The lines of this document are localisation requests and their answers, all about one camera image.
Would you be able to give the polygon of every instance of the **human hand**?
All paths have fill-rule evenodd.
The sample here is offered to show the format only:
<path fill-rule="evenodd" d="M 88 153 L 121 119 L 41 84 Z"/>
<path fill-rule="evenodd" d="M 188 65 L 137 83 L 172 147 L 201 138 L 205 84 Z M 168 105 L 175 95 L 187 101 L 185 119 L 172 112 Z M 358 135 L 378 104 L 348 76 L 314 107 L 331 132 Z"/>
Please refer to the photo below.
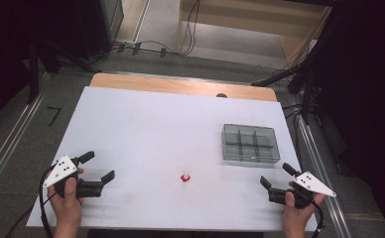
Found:
<path fill-rule="evenodd" d="M 315 194 L 314 201 L 316 204 L 321 204 L 325 199 L 323 194 Z M 304 209 L 297 209 L 295 207 L 295 198 L 291 192 L 286 192 L 286 205 L 283 210 L 282 223 L 283 232 L 287 238 L 302 238 L 305 237 L 305 227 L 308 220 L 316 211 L 316 207 L 312 204 Z"/>
<path fill-rule="evenodd" d="M 75 237 L 81 223 L 81 204 L 84 198 L 75 197 L 77 185 L 75 178 L 65 182 L 64 198 L 60 197 L 53 186 L 48 187 L 48 197 L 57 217 L 57 228 L 54 237 Z"/>

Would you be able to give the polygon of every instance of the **plastic box compartment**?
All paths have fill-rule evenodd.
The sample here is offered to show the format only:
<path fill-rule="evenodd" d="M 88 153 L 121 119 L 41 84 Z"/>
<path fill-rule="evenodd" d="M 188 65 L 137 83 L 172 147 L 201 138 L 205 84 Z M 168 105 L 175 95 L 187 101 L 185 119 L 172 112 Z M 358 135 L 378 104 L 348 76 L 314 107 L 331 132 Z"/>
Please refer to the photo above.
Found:
<path fill-rule="evenodd" d="M 225 124 L 221 137 L 224 160 L 269 164 L 280 160 L 273 128 Z"/>

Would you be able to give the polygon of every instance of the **white table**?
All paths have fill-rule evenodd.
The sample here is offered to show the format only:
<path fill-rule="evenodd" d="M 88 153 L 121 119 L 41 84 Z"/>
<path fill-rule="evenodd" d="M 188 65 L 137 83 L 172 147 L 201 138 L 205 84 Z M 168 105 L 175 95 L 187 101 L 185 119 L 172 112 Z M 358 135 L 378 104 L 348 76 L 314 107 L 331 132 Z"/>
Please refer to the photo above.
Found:
<path fill-rule="evenodd" d="M 276 165 L 232 166 L 222 160 L 223 124 L 275 129 Z M 86 87 L 55 159 L 94 151 L 86 180 L 116 178 L 83 204 L 81 226 L 112 229 L 281 230 L 282 205 L 268 201 L 260 176 L 287 188 L 284 162 L 298 160 L 278 102 Z M 182 182 L 181 175 L 191 180 Z M 46 207 L 51 225 L 55 215 Z M 39 204 L 28 226 L 42 226 Z M 315 230 L 312 217 L 307 230 Z"/>

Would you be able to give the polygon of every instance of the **black cable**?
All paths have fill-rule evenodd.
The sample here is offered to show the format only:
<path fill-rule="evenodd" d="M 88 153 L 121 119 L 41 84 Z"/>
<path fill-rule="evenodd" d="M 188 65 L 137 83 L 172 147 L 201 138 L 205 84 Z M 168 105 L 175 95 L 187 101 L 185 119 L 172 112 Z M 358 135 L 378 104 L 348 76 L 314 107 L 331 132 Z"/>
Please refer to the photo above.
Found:
<path fill-rule="evenodd" d="M 192 42 L 190 42 L 191 49 L 189 47 L 189 49 L 184 53 L 184 56 L 189 55 L 193 51 L 193 48 L 195 47 L 195 29 L 196 29 L 196 21 L 198 19 L 198 12 L 199 12 L 199 0 L 196 0 L 195 4 L 196 3 L 198 3 L 198 5 L 196 6 L 195 20 L 194 20 L 194 23 L 193 23 Z"/>
<path fill-rule="evenodd" d="M 193 31 L 191 32 L 190 19 L 191 19 L 191 16 L 193 14 L 193 10 L 195 9 L 195 6 L 196 6 L 195 20 L 194 20 L 194 25 L 193 25 Z M 187 27 L 186 27 L 185 37 L 183 39 L 183 45 L 178 52 L 172 50 L 170 47 L 166 46 L 165 44 L 162 44 L 162 43 L 156 42 L 156 41 L 144 41 L 144 42 L 133 43 L 133 44 L 129 44 L 128 46 L 124 46 L 123 48 L 124 49 L 133 49 L 133 48 L 131 48 L 132 46 L 137 46 L 137 45 L 145 44 L 145 43 L 154 43 L 154 44 L 158 44 L 158 45 L 164 47 L 165 49 L 167 49 L 169 51 L 167 54 L 186 57 L 187 55 L 189 55 L 193 51 L 193 48 L 195 47 L 195 29 L 196 29 L 196 21 L 198 18 L 198 11 L 199 11 L 199 0 L 196 0 L 194 5 L 192 6 L 192 9 L 190 10 L 190 13 L 189 13 L 189 19 L 188 19 L 188 23 L 187 23 Z M 187 32 L 189 32 L 189 35 L 190 35 L 190 45 L 189 45 L 189 48 L 185 52 L 183 52 L 184 41 L 186 39 Z M 153 52 L 153 53 L 161 53 L 158 51 L 146 50 L 146 49 L 141 49 L 141 48 L 135 49 L 135 50 L 145 51 L 145 52 Z"/>
<path fill-rule="evenodd" d="M 298 103 L 298 104 L 294 104 L 294 105 L 290 105 L 290 106 L 284 106 L 284 107 L 282 107 L 282 110 L 292 108 L 292 107 L 298 107 L 298 106 L 300 107 L 300 106 L 302 106 L 302 104 Z"/>
<path fill-rule="evenodd" d="M 186 26 L 186 33 L 184 35 L 184 39 L 183 39 L 183 44 L 181 45 L 181 49 L 180 49 L 180 53 L 182 54 L 183 53 L 183 48 L 184 48 L 184 42 L 186 41 L 186 38 L 187 38 L 187 32 L 190 33 L 190 45 L 189 45 L 189 48 L 187 49 L 187 52 L 190 50 L 191 46 L 192 46 L 192 42 L 193 42 L 193 35 L 192 35 L 192 31 L 191 31 L 191 28 L 190 28 L 190 21 L 191 21 L 191 17 L 192 17 L 192 14 L 193 14 L 193 10 L 195 9 L 195 6 L 196 4 L 198 3 L 199 1 L 195 1 L 195 3 L 193 4 L 192 6 L 192 9 L 190 10 L 190 13 L 189 13 L 189 17 L 187 19 L 187 26 Z"/>
<path fill-rule="evenodd" d="M 298 113 L 298 111 L 293 111 L 291 114 L 285 116 L 285 119 L 288 119 L 288 118 L 291 117 L 292 115 L 295 115 L 295 113 Z"/>
<path fill-rule="evenodd" d="M 19 223 L 29 214 L 31 213 L 32 209 L 34 208 L 35 205 L 32 205 L 31 207 L 29 207 L 28 210 L 25 211 L 25 213 L 23 213 L 22 216 L 19 217 L 19 219 L 17 219 L 17 221 L 14 223 L 14 225 L 11 227 L 10 231 L 7 233 L 7 235 L 5 236 L 5 238 L 11 238 L 13 236 L 13 233 L 14 231 L 16 230 L 17 226 L 19 225 Z"/>
<path fill-rule="evenodd" d="M 322 22 L 322 20 L 325 18 L 327 12 L 328 12 L 328 11 L 325 11 L 324 14 L 322 15 L 322 17 L 317 21 L 317 25 L 313 28 L 313 31 L 312 31 L 311 34 L 310 34 L 310 39 L 312 38 L 313 34 L 317 31 L 317 29 L 320 27 L 321 22 Z M 308 57 L 310 45 L 311 45 L 311 42 L 308 43 L 308 46 L 307 46 L 307 49 L 306 49 L 306 52 L 307 52 L 306 55 L 305 55 L 302 59 L 300 59 L 296 64 L 299 64 L 299 63 L 303 62 L 303 61 Z M 301 54 L 302 52 L 303 52 L 303 48 L 301 48 L 300 50 L 298 50 L 298 51 L 291 57 L 291 59 L 294 59 L 298 54 Z"/>
<path fill-rule="evenodd" d="M 102 53 L 100 55 L 92 57 L 92 59 L 94 59 L 94 60 L 92 60 L 92 61 L 88 60 L 88 61 L 85 61 L 84 63 L 89 64 L 89 65 L 94 64 L 94 63 L 98 62 L 99 60 L 101 60 L 104 56 L 109 55 L 113 52 L 116 52 L 117 50 L 118 50 L 118 48 L 113 48 L 108 52 L 105 52 L 105 53 Z M 74 63 L 65 62 L 65 60 L 59 60 L 59 63 L 61 66 L 68 66 L 68 67 L 78 66 L 77 64 L 74 64 Z"/>
<path fill-rule="evenodd" d="M 278 72 L 278 71 L 284 72 L 284 71 L 289 70 L 288 68 L 285 68 L 286 66 L 287 66 L 287 65 L 283 66 L 282 69 L 276 69 L 276 70 L 274 70 L 274 71 L 272 72 L 272 74 L 271 74 L 270 77 L 273 77 L 274 74 L 276 74 L 276 72 Z M 275 81 L 274 83 L 275 83 L 277 86 L 279 86 L 279 89 L 280 89 L 280 86 L 281 86 L 281 85 L 280 85 L 279 81 Z"/>
<path fill-rule="evenodd" d="M 299 147 L 299 136 L 298 136 L 298 126 L 299 126 L 299 115 L 301 114 L 301 111 L 297 111 L 297 114 L 294 116 L 294 129 L 295 129 L 295 151 L 297 153 L 298 157 L 298 162 L 301 167 L 301 170 L 303 169 L 302 167 L 302 157 L 301 157 L 301 150 Z"/>
<path fill-rule="evenodd" d="M 320 221 L 318 222 L 317 224 L 317 229 L 314 231 L 314 234 L 313 234 L 313 237 L 312 238 L 317 238 L 322 230 L 322 227 L 323 227 L 323 212 L 322 212 L 322 209 L 320 208 L 320 206 L 314 201 L 314 198 L 311 198 L 309 199 L 308 197 L 306 197 L 305 195 L 303 195 L 301 192 L 299 192 L 298 190 L 295 190 L 295 193 L 298 194 L 300 197 L 302 197 L 303 199 L 309 201 L 316 209 L 317 211 L 319 212 L 319 215 L 320 215 Z"/>
<path fill-rule="evenodd" d="M 45 212 L 45 204 L 44 204 L 44 193 L 43 193 L 43 184 L 45 178 L 47 177 L 48 172 L 52 171 L 55 166 L 49 167 L 41 177 L 39 182 L 39 204 L 41 206 L 41 219 L 42 224 L 44 225 L 45 232 L 47 233 L 48 238 L 53 238 L 53 232 L 51 230 L 50 224 L 48 223 L 47 213 Z"/>
<path fill-rule="evenodd" d="M 314 200 L 311 201 L 311 204 L 317 208 L 317 210 L 319 211 L 319 215 L 320 215 L 320 221 L 317 225 L 317 230 L 313 234 L 313 238 L 317 238 L 319 236 L 321 230 L 322 230 L 322 227 L 323 227 L 323 212 L 322 212 L 322 209 L 319 207 L 319 205 Z"/>
<path fill-rule="evenodd" d="M 45 202 L 44 202 L 44 205 L 47 204 L 48 201 L 50 201 L 50 199 L 55 196 L 57 193 L 55 192 L 53 195 L 51 195 Z M 31 211 L 33 210 L 35 204 L 33 204 L 31 207 L 29 207 L 29 209 L 27 209 L 25 211 L 25 213 L 23 213 L 22 216 L 19 217 L 19 219 L 17 219 L 17 221 L 13 224 L 13 226 L 10 228 L 10 231 L 7 233 L 7 235 L 5 236 L 5 238 L 11 238 L 13 236 L 13 233 L 14 231 L 16 230 L 17 226 L 20 224 L 20 222 L 22 222 L 22 220 L 31 213 Z"/>

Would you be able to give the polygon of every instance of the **cable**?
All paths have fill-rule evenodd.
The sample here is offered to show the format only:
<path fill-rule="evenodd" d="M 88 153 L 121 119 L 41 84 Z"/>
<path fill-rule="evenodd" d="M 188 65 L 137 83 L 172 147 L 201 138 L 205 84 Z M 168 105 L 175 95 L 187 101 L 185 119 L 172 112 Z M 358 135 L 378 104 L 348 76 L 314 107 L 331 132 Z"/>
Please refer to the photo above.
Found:
<path fill-rule="evenodd" d="M 291 114 L 285 116 L 285 119 L 288 119 L 289 117 L 291 117 L 292 115 L 294 115 L 294 114 L 297 113 L 297 112 L 298 112 L 298 111 L 294 111 L 294 112 L 292 112 Z"/>
<path fill-rule="evenodd" d="M 294 105 L 290 105 L 290 106 L 284 106 L 284 107 L 282 107 L 282 110 L 292 108 L 292 107 L 300 107 L 300 106 L 302 106 L 302 104 L 294 104 Z"/>
<path fill-rule="evenodd" d="M 5 238 L 11 238 L 13 236 L 13 233 L 14 231 L 16 230 L 17 226 L 19 225 L 19 223 L 29 214 L 31 213 L 32 209 L 34 208 L 35 205 L 32 205 L 31 207 L 29 207 L 28 210 L 25 211 L 25 213 L 23 213 L 22 216 L 19 217 L 19 219 L 17 219 L 17 221 L 14 223 L 14 225 L 11 227 L 10 231 L 7 233 L 7 235 L 5 236 Z"/>
<path fill-rule="evenodd" d="M 317 238 L 322 230 L 322 227 L 323 227 L 323 212 L 322 212 L 322 209 L 320 208 L 320 206 L 314 201 L 314 198 L 311 198 L 309 199 L 308 197 L 306 197 L 305 195 L 303 195 L 301 192 L 299 192 L 298 190 L 295 190 L 295 193 L 298 194 L 300 197 L 302 197 L 303 199 L 307 200 L 308 202 L 310 202 L 316 209 L 317 211 L 319 212 L 319 215 L 320 215 L 320 221 L 318 222 L 317 224 L 317 229 L 314 231 L 314 234 L 313 234 L 313 237 L 312 238 Z"/>
<path fill-rule="evenodd" d="M 55 192 L 53 195 L 51 195 L 51 196 L 44 202 L 44 205 L 45 205 L 48 201 L 50 201 L 50 199 L 51 199 L 53 196 L 55 196 L 56 194 L 57 194 L 57 193 Z M 32 205 L 31 207 L 29 207 L 29 209 L 27 209 L 27 210 L 25 211 L 25 213 L 23 213 L 23 215 L 21 215 L 21 216 L 19 217 L 19 219 L 17 219 L 17 221 L 16 221 L 16 222 L 13 224 L 13 226 L 10 228 L 10 231 L 7 233 L 7 235 L 5 236 L 5 238 L 11 238 L 11 237 L 13 236 L 13 233 L 14 233 L 14 231 L 16 230 L 17 226 L 20 224 L 20 222 L 22 222 L 22 220 L 23 220 L 26 216 L 28 216 L 28 215 L 31 213 L 31 211 L 33 210 L 34 206 L 35 206 L 35 204 Z"/>
<path fill-rule="evenodd" d="M 302 157 L 301 157 L 301 150 L 299 148 L 299 136 L 298 136 L 298 125 L 299 125 L 300 114 L 301 114 L 301 111 L 297 111 L 297 114 L 295 114 L 294 116 L 294 129 L 295 129 L 295 151 L 297 153 L 299 165 L 302 169 L 303 168 Z"/>
<path fill-rule="evenodd" d="M 328 13 L 328 10 L 325 10 L 324 14 L 322 15 L 322 17 L 316 22 L 316 26 L 313 28 L 313 31 L 311 32 L 310 36 L 308 37 L 308 39 L 306 40 L 306 42 L 304 43 L 304 46 L 307 45 L 307 54 L 305 55 L 304 58 L 300 59 L 296 64 L 299 64 L 301 62 L 303 62 L 307 57 L 308 57 L 308 54 L 309 54 L 309 48 L 310 48 L 310 41 L 311 39 L 313 38 L 315 32 L 317 31 L 317 29 L 320 27 L 321 25 L 321 22 L 323 21 L 323 19 L 325 18 L 326 14 Z M 296 56 L 299 56 L 303 53 L 303 50 L 304 50 L 304 47 L 300 48 L 292 57 L 291 57 L 291 61 L 295 60 L 295 57 Z"/>
<path fill-rule="evenodd" d="M 89 60 L 89 61 L 86 61 L 85 63 L 86 64 L 94 64 L 94 63 L 98 62 L 99 60 L 101 60 L 104 56 L 109 55 L 113 52 L 116 52 L 117 50 L 118 50 L 118 48 L 113 48 L 113 49 L 109 50 L 108 52 L 105 52 L 105 53 L 102 53 L 100 55 L 96 55 L 96 56 L 92 57 L 92 59 L 94 59 L 93 61 Z M 62 59 L 62 60 L 59 60 L 59 63 L 61 66 L 78 66 L 74 63 L 69 63 L 67 61 L 69 61 L 69 59 Z"/>
<path fill-rule="evenodd" d="M 191 19 L 191 16 L 193 14 L 193 10 L 195 9 L 195 6 L 196 6 L 195 20 L 194 20 L 194 25 L 193 25 L 193 31 L 191 32 L 190 19 Z M 147 43 L 153 43 L 153 44 L 157 44 L 157 45 L 164 47 L 165 49 L 167 49 L 169 51 L 169 54 L 171 54 L 171 55 L 178 55 L 178 56 L 186 57 L 187 55 L 189 55 L 193 51 L 193 48 L 195 47 L 195 29 L 196 29 L 196 21 L 198 18 L 198 12 L 199 12 L 199 0 L 196 0 L 192 6 L 192 9 L 190 10 L 188 23 L 187 23 L 187 27 L 186 27 L 186 33 L 185 33 L 184 39 L 183 39 L 183 45 L 179 51 L 175 51 L 175 50 L 171 49 L 170 47 L 166 46 L 165 44 L 162 44 L 162 43 L 156 42 L 156 41 L 144 41 L 144 42 L 133 43 L 133 44 L 129 44 L 129 45 L 124 46 L 124 49 L 133 49 L 133 48 L 131 48 L 133 46 L 137 46 L 137 45 L 141 45 L 141 44 L 145 44 L 145 43 L 146 44 Z M 188 35 L 187 33 L 189 33 L 189 35 L 190 35 L 190 45 L 189 45 L 189 48 L 185 52 L 183 52 L 184 42 L 185 42 L 187 35 Z M 158 51 L 152 51 L 152 50 L 146 50 L 146 49 L 135 49 L 135 50 L 161 53 Z"/>
<path fill-rule="evenodd" d="M 44 204 L 44 193 L 43 193 L 43 184 L 47 174 L 54 169 L 55 165 L 49 167 L 41 177 L 39 182 L 39 204 L 41 206 L 41 219 L 42 224 L 44 225 L 45 232 L 47 233 L 48 238 L 53 238 L 53 232 L 51 231 L 50 224 L 48 223 L 47 213 L 45 212 L 45 204 Z"/>

